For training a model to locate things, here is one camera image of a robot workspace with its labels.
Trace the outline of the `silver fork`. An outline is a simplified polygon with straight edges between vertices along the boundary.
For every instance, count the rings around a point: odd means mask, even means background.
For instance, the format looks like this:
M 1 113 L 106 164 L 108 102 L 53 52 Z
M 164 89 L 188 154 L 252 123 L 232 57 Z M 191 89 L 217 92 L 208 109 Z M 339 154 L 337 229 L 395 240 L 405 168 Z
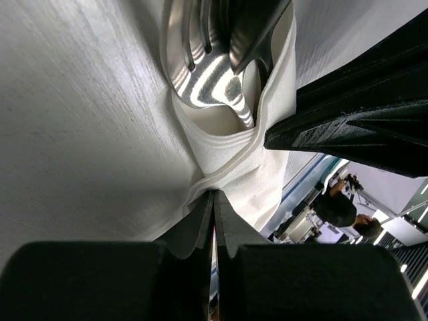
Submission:
M 243 72 L 229 57 L 228 1 L 168 1 L 163 68 L 172 89 L 194 109 L 228 107 L 244 129 L 255 126 Z

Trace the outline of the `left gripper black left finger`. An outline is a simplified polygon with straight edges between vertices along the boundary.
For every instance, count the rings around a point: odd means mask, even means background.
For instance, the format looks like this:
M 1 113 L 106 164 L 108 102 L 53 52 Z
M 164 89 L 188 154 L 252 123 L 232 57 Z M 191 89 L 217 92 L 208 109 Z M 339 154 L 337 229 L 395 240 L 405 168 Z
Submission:
M 213 197 L 151 242 L 23 245 L 1 273 L 1 319 L 207 320 Z

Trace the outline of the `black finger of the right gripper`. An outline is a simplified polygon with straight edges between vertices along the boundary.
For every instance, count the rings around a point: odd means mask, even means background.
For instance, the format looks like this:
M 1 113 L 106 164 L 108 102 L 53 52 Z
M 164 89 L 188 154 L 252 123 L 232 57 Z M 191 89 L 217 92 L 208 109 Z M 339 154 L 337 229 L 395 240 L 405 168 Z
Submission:
M 427 175 L 427 13 L 297 91 L 270 150 L 321 152 L 407 177 Z

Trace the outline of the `white paper napkin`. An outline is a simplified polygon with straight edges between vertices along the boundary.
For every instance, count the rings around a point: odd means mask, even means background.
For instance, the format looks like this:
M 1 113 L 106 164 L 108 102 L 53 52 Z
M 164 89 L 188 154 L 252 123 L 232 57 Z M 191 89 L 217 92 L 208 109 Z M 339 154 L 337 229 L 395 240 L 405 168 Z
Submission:
M 265 133 L 275 123 L 296 111 L 296 18 L 289 8 L 280 22 L 286 28 L 258 103 L 255 128 L 226 136 L 209 134 L 191 118 L 191 107 L 178 95 L 172 104 L 204 177 L 189 190 L 186 204 L 194 203 L 203 192 L 225 193 L 238 218 L 226 232 L 259 233 L 280 205 L 283 175 L 288 152 L 264 148 Z

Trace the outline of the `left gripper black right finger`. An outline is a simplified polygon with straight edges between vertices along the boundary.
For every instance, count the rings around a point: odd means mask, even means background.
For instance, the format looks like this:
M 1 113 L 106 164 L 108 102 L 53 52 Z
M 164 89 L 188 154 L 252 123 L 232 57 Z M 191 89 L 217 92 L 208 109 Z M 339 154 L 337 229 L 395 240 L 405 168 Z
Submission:
M 221 320 L 424 320 L 392 253 L 274 244 L 213 194 Z

